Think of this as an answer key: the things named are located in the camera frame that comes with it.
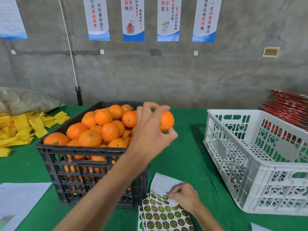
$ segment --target blue wave graphic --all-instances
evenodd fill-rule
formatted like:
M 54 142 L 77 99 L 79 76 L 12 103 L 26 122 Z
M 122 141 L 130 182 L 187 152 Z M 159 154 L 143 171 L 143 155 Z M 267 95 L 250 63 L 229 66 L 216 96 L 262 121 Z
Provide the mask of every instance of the blue wave graphic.
M 210 35 L 206 36 L 192 36 L 193 42 L 207 42 L 207 43 L 213 43 L 215 41 L 216 32 L 211 33 Z
M 20 33 L 16 35 L 0 34 L 0 36 L 4 40 L 26 40 L 28 39 L 27 33 Z
M 180 31 L 173 33 L 172 35 L 162 36 L 157 34 L 157 41 L 179 41 Z
M 123 41 L 144 41 L 144 31 L 136 35 L 123 34 Z
M 103 34 L 94 35 L 89 33 L 89 40 L 102 40 L 102 41 L 110 41 L 110 33 L 106 31 Z

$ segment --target gray wall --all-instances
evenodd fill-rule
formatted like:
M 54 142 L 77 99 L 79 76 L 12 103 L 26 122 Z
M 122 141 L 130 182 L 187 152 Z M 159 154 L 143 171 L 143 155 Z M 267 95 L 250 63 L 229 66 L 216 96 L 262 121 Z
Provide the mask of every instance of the gray wall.
M 58 0 L 17 3 L 29 39 L 0 39 L 0 86 L 77 104 Z M 179 42 L 156 41 L 157 0 L 145 0 L 145 42 L 123 42 L 120 0 L 107 0 L 110 42 L 88 39 L 83 0 L 62 3 L 85 105 L 256 108 L 268 88 L 308 93 L 308 0 L 222 0 L 214 43 L 191 42 L 197 0 L 182 1 Z M 278 57 L 261 58 L 265 46 L 280 46 Z

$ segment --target white cable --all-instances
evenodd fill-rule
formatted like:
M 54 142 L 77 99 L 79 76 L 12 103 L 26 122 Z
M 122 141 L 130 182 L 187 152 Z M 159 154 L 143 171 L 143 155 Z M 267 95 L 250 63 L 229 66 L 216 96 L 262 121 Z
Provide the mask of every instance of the white cable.
M 72 54 L 72 49 L 71 49 L 71 43 L 70 43 L 70 39 L 69 39 L 69 37 L 68 37 L 68 32 L 67 32 L 67 28 L 66 28 L 66 23 L 65 23 L 65 18 L 64 18 L 64 14 L 63 14 L 63 9 L 62 9 L 61 0 L 59 0 L 59 3 L 60 3 L 61 13 L 62 13 L 62 17 L 63 17 L 63 22 L 64 22 L 64 27 L 65 27 L 65 32 L 66 32 L 68 47 L 69 47 L 70 53 L 71 53 L 71 59 L 72 59 L 72 65 L 73 65 L 73 71 L 74 71 L 74 76 L 75 76 L 76 87 L 78 88 L 78 83 L 77 83 L 77 78 L 76 78 L 76 72 L 75 72 L 75 65 L 74 65 L 73 54 Z

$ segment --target hand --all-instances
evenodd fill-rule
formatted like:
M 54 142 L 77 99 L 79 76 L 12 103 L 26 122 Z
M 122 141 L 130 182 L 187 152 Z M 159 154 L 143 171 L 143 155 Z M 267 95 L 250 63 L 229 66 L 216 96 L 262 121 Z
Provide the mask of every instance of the hand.
M 193 214 L 193 211 L 202 204 L 197 191 L 189 183 L 183 183 L 176 186 L 169 197 L 175 199 L 185 210 Z
M 167 134 L 160 131 L 160 118 L 167 110 L 170 110 L 169 106 L 159 106 L 154 102 L 137 107 L 137 126 L 128 151 L 137 154 L 146 165 L 177 138 L 172 127 Z

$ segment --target slogan poster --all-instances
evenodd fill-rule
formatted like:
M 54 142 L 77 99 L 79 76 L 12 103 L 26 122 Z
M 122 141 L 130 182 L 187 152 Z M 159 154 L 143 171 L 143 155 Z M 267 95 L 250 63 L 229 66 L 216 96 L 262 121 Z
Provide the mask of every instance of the slogan poster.
M 0 0 L 0 36 L 5 40 L 28 39 L 16 0 Z
M 157 41 L 179 41 L 182 0 L 158 0 Z
M 83 0 L 89 40 L 110 41 L 106 0 Z
M 121 0 L 124 41 L 144 41 L 144 0 Z
M 197 0 L 193 42 L 214 42 L 222 0 Z

